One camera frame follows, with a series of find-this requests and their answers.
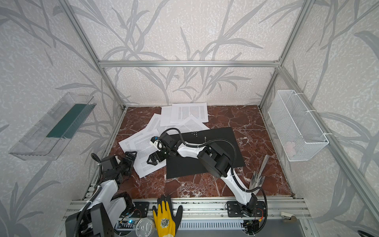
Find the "black folder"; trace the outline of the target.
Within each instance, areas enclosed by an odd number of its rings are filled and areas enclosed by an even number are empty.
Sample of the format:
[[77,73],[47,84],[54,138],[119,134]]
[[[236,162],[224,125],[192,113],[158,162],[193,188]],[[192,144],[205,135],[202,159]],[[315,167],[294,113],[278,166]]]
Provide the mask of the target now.
[[179,134],[165,134],[169,141],[167,151],[168,179],[210,173],[217,178],[226,177],[230,168],[244,167],[245,162],[231,127],[183,133],[184,145]]

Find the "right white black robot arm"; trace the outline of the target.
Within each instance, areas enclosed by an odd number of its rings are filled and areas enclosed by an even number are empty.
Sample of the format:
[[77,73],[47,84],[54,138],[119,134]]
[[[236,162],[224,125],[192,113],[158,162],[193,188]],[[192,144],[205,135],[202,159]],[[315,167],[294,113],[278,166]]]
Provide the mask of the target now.
[[156,166],[170,156],[181,156],[183,158],[195,158],[213,176],[220,178],[232,191],[237,202],[237,214],[246,217],[255,216],[258,208],[256,191],[262,191],[261,187],[247,188],[241,179],[235,174],[234,165],[237,158],[235,146],[225,139],[213,139],[201,144],[189,143],[184,140],[179,129],[179,139],[174,139],[173,135],[165,130],[159,137],[154,136],[150,144],[156,151],[149,155],[147,164]]

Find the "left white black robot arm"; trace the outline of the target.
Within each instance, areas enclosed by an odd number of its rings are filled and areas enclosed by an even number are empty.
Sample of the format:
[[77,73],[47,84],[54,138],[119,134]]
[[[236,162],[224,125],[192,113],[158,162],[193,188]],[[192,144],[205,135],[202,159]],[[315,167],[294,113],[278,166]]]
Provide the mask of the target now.
[[118,193],[124,177],[131,177],[137,152],[125,152],[120,160],[117,156],[91,158],[100,168],[95,192],[79,212],[65,221],[67,237],[114,237],[114,228],[121,216],[135,210],[131,197],[126,192]]

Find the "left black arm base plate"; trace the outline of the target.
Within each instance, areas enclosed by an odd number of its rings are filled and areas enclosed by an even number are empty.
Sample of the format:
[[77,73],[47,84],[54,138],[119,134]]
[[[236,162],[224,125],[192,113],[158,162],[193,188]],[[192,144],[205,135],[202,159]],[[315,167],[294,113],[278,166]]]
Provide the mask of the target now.
[[134,202],[134,204],[135,204],[135,208],[131,213],[129,213],[126,216],[127,218],[145,218],[148,216],[149,205],[150,205],[149,202],[137,201],[137,202]]

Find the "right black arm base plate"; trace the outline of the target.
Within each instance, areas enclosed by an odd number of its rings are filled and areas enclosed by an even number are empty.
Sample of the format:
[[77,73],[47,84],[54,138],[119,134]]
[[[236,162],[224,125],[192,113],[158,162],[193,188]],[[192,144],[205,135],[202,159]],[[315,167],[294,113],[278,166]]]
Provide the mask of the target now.
[[248,214],[247,211],[243,211],[241,205],[237,201],[227,201],[225,209],[227,210],[228,217],[261,218],[265,216],[264,211],[266,210],[266,203],[264,201],[258,201],[251,214]]

